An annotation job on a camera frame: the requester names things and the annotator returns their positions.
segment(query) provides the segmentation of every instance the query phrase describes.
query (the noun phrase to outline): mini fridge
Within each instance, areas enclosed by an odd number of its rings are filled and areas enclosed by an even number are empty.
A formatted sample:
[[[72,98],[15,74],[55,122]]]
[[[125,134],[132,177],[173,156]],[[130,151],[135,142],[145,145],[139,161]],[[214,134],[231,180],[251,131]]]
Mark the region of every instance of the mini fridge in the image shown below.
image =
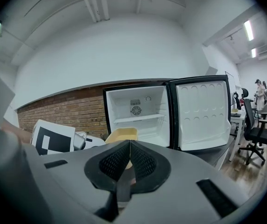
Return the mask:
[[[229,139],[226,75],[110,87],[103,99],[109,134],[134,127],[138,140],[182,151],[219,147]]]

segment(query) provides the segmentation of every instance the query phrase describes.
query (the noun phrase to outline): ceiling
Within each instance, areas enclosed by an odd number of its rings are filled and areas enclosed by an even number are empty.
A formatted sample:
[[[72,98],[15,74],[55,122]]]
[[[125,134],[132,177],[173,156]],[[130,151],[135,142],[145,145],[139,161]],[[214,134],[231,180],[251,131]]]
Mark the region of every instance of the ceiling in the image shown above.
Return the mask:
[[[256,48],[256,60],[267,59],[267,16],[258,12],[248,18],[251,23],[254,39],[249,41],[244,24],[240,24],[216,42],[235,64],[241,64],[252,58],[251,50]]]
[[[111,19],[136,11],[137,0],[107,1]],[[142,0],[141,13],[184,23],[202,2]],[[97,3],[102,15],[101,1],[97,0]],[[55,33],[75,23],[93,24],[83,0],[12,0],[1,11],[0,21],[0,62],[16,67],[24,64],[39,45]]]

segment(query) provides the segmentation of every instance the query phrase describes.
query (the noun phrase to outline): refrigerator shelf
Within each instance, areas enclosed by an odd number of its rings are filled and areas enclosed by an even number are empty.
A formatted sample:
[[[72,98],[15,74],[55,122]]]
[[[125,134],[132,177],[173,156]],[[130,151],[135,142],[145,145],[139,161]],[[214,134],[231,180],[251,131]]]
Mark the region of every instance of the refrigerator shelf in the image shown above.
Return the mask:
[[[163,117],[163,114],[150,114],[150,115],[144,115],[139,117],[130,117],[130,118],[124,118],[124,119],[116,119],[114,121],[114,124],[117,123],[124,123],[124,122],[132,122],[132,121],[139,121],[139,120],[145,120],[145,119],[156,119]]]

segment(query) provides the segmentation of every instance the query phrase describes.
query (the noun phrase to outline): black and white marker board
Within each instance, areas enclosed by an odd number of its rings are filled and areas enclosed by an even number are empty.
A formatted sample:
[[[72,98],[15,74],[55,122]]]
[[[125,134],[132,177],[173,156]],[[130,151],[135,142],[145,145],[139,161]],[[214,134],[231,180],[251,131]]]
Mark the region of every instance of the black and white marker board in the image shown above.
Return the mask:
[[[39,155],[73,152],[75,128],[38,120],[33,129],[31,144]]]

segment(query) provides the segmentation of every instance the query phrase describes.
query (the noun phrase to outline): black slot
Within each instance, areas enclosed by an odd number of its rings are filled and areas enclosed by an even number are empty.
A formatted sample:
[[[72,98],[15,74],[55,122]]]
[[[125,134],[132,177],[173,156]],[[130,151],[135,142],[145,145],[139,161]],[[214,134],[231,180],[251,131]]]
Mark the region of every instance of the black slot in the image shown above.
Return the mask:
[[[237,209],[236,205],[211,180],[198,181],[197,185],[221,217]]]
[[[54,168],[54,167],[57,167],[57,166],[60,166],[60,165],[66,164],[66,163],[68,163],[68,162],[66,160],[62,159],[62,160],[58,160],[58,161],[54,161],[54,162],[45,163],[44,166],[46,167],[46,169],[49,169],[49,168]]]

